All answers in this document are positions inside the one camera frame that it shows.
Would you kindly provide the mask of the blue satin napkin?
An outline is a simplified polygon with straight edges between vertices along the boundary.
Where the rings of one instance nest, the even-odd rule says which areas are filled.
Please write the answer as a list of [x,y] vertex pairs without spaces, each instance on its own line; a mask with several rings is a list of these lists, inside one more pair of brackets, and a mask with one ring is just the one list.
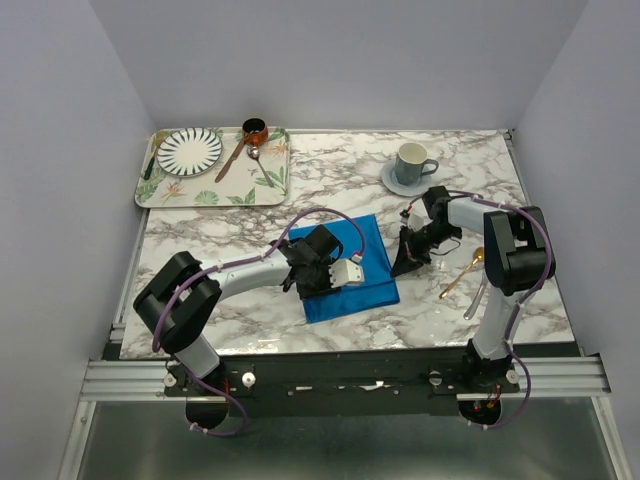
[[334,290],[303,301],[307,321],[318,323],[397,304],[400,297],[376,217],[369,214],[325,227],[341,243],[333,253],[337,261],[329,268],[329,286]]

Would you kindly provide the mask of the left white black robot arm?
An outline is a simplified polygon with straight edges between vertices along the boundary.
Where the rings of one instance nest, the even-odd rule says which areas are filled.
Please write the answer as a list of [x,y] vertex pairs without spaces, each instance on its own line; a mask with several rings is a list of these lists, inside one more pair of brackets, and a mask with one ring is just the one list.
[[343,245],[326,227],[317,226],[300,239],[284,240],[259,262],[234,260],[230,267],[207,275],[189,252],[173,255],[133,302],[133,308],[153,332],[164,310],[160,347],[186,369],[187,382],[201,395],[214,393],[222,380],[221,360],[204,337],[204,327],[216,304],[262,287],[295,288],[302,299],[338,292],[329,268]]

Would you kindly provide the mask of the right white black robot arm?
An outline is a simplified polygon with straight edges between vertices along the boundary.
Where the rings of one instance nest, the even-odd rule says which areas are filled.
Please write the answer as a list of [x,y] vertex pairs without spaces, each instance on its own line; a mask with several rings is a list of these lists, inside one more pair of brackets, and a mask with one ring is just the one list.
[[431,187],[413,201],[423,203],[426,215],[415,214],[411,205],[401,211],[392,277],[430,264],[432,252],[448,240],[460,240],[464,230],[483,237],[489,298],[459,370],[467,389],[483,391],[496,380],[494,365],[515,358],[512,343],[523,310],[555,274],[544,214],[537,206],[517,207],[444,186]]

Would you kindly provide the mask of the gold spoon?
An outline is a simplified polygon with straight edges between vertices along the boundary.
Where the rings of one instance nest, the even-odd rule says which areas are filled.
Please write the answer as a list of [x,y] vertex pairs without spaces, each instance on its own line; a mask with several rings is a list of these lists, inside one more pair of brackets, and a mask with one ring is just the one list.
[[458,274],[458,276],[440,293],[439,298],[446,298],[450,292],[458,285],[461,279],[473,270],[477,265],[481,264],[485,259],[485,248],[478,247],[473,254],[472,261]]

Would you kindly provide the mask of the silver utensil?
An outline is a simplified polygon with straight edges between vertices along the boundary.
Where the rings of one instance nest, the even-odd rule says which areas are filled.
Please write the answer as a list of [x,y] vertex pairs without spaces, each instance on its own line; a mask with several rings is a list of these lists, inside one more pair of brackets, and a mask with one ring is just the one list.
[[482,300],[482,297],[487,288],[487,285],[488,285],[488,279],[486,277],[483,277],[479,285],[479,288],[476,291],[474,298],[472,299],[470,306],[468,307],[468,309],[465,311],[463,315],[463,318],[465,320],[471,320],[475,316],[477,309],[480,305],[480,302]]

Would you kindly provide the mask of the grey blue saucer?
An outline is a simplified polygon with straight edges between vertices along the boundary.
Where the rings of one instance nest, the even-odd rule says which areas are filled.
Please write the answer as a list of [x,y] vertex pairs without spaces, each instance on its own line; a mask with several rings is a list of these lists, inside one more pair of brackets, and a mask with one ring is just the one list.
[[416,197],[429,188],[431,177],[424,176],[412,185],[402,185],[397,181],[394,163],[387,162],[381,169],[381,180],[385,187],[394,194],[402,197]]

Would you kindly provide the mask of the floral serving tray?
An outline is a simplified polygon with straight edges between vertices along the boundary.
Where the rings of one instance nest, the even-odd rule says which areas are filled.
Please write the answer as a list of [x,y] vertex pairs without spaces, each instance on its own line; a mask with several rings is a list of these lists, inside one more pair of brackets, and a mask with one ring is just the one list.
[[254,160],[239,127],[187,127],[153,134],[134,200],[143,208],[275,206],[289,190],[290,134],[270,127]]

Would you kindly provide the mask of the grey blue mug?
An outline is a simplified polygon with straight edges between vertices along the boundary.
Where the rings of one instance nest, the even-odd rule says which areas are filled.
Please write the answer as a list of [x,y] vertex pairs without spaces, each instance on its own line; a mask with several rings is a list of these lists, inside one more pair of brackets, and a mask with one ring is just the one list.
[[439,162],[429,158],[426,147],[417,142],[402,144],[396,154],[394,173],[400,185],[409,186],[435,174]]

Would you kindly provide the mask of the silver spoon on tray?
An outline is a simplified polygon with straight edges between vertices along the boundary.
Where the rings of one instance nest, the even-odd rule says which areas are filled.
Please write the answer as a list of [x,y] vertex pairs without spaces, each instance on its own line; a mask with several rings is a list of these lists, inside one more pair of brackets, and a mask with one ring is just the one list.
[[249,145],[247,147],[247,155],[257,163],[259,169],[261,170],[261,173],[263,174],[263,176],[265,178],[265,181],[266,181],[267,185],[270,188],[274,188],[275,187],[274,182],[272,181],[271,177],[269,176],[269,174],[267,173],[267,171],[263,167],[262,163],[260,162],[260,151],[259,151],[259,148],[257,146]]

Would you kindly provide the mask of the brown ceramic pot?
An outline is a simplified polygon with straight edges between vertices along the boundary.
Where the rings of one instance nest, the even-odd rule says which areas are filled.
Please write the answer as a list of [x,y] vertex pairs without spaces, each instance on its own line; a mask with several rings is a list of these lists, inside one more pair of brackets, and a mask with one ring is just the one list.
[[242,124],[243,137],[246,145],[261,147],[269,137],[268,126],[263,119],[250,118]]

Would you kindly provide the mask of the striped white blue plate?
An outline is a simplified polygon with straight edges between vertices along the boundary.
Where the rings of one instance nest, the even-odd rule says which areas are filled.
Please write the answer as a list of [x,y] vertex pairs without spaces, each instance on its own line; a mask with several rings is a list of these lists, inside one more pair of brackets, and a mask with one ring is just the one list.
[[189,127],[169,134],[157,147],[155,160],[167,174],[187,178],[210,170],[222,151],[222,140],[213,130]]

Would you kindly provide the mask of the wooden handled knife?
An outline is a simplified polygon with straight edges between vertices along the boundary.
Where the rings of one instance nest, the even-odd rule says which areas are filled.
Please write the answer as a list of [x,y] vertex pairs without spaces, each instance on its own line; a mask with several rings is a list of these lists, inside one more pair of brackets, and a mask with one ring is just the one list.
[[244,148],[246,142],[246,138],[243,137],[239,140],[237,146],[235,147],[234,151],[232,152],[231,156],[229,157],[229,159],[226,161],[226,163],[224,164],[224,166],[222,167],[222,169],[220,170],[220,172],[218,173],[218,175],[215,178],[215,183],[220,183],[224,177],[227,175],[227,173],[229,172],[231,166],[233,165],[233,163],[237,160],[237,158],[239,157],[242,149]]

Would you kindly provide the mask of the aluminium frame rail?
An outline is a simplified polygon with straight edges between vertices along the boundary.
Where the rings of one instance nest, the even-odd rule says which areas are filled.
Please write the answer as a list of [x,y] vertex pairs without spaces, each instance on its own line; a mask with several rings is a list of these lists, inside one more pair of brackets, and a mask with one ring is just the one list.
[[86,370],[84,401],[245,400],[297,394],[454,396],[459,400],[601,397],[611,392],[597,357],[534,357],[490,379],[464,379],[456,360],[428,351],[229,357],[212,379],[196,381],[175,361],[96,361]]

